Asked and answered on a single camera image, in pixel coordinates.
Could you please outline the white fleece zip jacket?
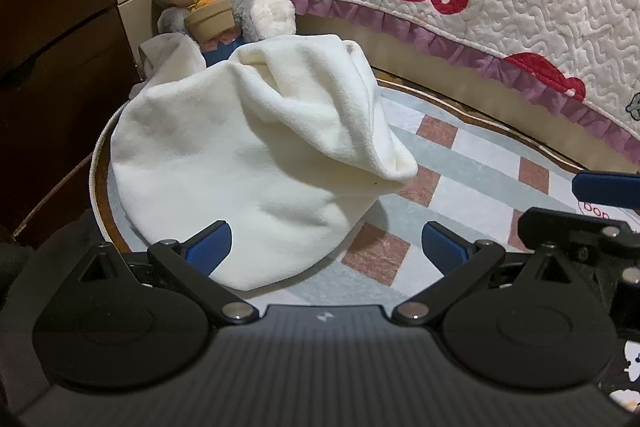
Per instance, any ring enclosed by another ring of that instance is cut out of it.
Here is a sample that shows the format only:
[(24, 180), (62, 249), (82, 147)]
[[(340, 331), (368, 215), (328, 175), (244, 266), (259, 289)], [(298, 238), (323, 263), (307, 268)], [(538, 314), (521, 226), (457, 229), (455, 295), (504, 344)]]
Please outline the white fleece zip jacket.
[(230, 225), (210, 277), (251, 291), (311, 268), (418, 171), (388, 127), (359, 44), (280, 36), (207, 65), (181, 34), (142, 44), (145, 85), (120, 114), (111, 165), (149, 243)]

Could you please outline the checkered pastel floor rug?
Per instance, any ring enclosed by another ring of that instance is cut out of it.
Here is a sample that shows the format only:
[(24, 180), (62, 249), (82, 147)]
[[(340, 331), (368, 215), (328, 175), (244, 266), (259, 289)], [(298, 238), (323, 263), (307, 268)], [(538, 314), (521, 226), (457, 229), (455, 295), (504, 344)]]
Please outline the checkered pastel floor rug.
[[(572, 168), (548, 150), (427, 94), (390, 85), (378, 91), (388, 127), (416, 160), (416, 176), (401, 190), (381, 196), (343, 242), (311, 268), (251, 291), (235, 289), (257, 308), (399, 303), (442, 274), (420, 251), (427, 221), (466, 239), (492, 239), (511, 251), (523, 247), (516, 225), (533, 206), (638, 225), (631, 211), (579, 202), (572, 192)], [(121, 113), (96, 143), (91, 204), (107, 239), (125, 251), (142, 251), (149, 242), (122, 207), (111, 165), (111, 137)]]

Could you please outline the dark wooden wardrobe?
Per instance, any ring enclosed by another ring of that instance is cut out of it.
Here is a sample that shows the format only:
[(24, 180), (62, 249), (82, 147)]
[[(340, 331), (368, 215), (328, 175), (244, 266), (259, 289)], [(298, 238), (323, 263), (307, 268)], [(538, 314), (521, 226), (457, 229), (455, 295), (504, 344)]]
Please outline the dark wooden wardrobe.
[(137, 79), (116, 0), (1, 0), (2, 242), (88, 208), (94, 144)]

